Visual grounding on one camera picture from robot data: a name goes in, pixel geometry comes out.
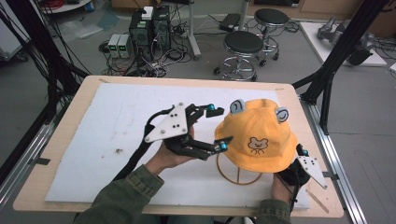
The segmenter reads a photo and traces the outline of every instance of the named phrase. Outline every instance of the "hat brim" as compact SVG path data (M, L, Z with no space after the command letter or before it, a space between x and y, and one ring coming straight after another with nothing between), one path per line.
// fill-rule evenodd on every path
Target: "hat brim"
M223 121L215 130L216 139L228 137L222 136L222 128ZM251 157L243 153L239 153L238 150L233 148L232 145L228 145L228 150L224 152L224 155L226 155L233 164L241 169L259 173L277 173L290 166L293 159L295 158L296 147L297 137L294 135L294 133L290 133L290 138L281 157Z

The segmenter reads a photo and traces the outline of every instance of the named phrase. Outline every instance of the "stool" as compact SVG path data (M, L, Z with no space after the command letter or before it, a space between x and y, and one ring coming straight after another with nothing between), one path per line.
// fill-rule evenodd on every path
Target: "stool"
M253 33L234 31L224 37L223 45L235 56L227 58L215 68L215 74L221 73L221 79L227 77L231 80L242 81L251 78L252 81L256 81L256 70L247 58L257 57L263 48L262 40Z
M260 61L260 66L265 66L268 52L273 52L276 50L276 54L273 57L274 60L277 60L279 56L279 45L272 37L268 35L270 32L269 29L283 27L289 21L289 17L279 10L272 8L262 8L254 13L254 20L258 24L264 26L264 29L262 30L262 42L264 43L262 52L264 52L264 57ZM271 45L269 43L270 40L275 42L275 44Z

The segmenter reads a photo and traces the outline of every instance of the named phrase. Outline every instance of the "metal rail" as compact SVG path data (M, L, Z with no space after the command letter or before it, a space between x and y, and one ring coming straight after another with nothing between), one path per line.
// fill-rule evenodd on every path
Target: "metal rail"
M361 211L361 206L359 205L358 199L356 198L355 193L353 192L353 189L347 179L347 174L343 168L340 158L338 157L337 151L335 150L334 144L332 143L332 139L323 131L320 126L320 111L316 105L309 105L307 102L301 103L303 106L306 106L306 109L311 115L312 124L315 126L315 129L318 132L318 138L320 139L323 153L326 156L325 159L330 165L331 172L338 176L338 179L334 181L337 184L336 187L338 187L341 193L351 221L356 224L367 223L366 218Z
M39 157L45 145L50 140L54 130L55 124L53 120L49 124L43 124L41 126L29 147L26 148L21 158L0 186L0 211L4 208L15 189L22 183L29 169L35 165L35 160Z

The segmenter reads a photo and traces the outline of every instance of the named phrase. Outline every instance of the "black stool seat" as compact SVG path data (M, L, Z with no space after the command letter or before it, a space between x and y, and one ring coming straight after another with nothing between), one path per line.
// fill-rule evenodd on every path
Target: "black stool seat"
M289 17L279 10L272 8L262 8L254 13L254 20L263 25L283 25L289 21Z
M224 37L224 45L232 51L255 54L262 50L262 40L253 33L234 31Z

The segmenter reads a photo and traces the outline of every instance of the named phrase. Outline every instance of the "white foam board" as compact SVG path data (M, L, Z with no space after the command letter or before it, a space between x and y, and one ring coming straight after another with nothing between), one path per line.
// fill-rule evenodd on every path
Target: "white foam board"
M331 44L326 39L318 39L318 28L322 27L325 23L300 22L300 24L315 53L322 62L326 61L327 57L329 57L330 52L332 51L333 44ZM375 50L371 49L370 52L373 53L373 55L367 58L359 66L381 67L387 65L387 63L375 52ZM350 63L344 62L343 65L350 65Z
M278 102L274 91L101 84L62 157L46 201L91 203L137 149L144 125L154 113L180 102L214 104L227 113L231 102L239 98ZM195 138L213 143L215 128L226 113L200 118L194 125ZM152 124L158 124L162 118ZM161 141L155 142L137 166L151 158L160 144ZM272 184L270 174L248 186L232 184L220 175L214 156L207 161L189 161L167 169L161 178L165 184L150 204L257 207L260 200L270 198ZM309 207L305 190L301 190L298 202L296 209Z

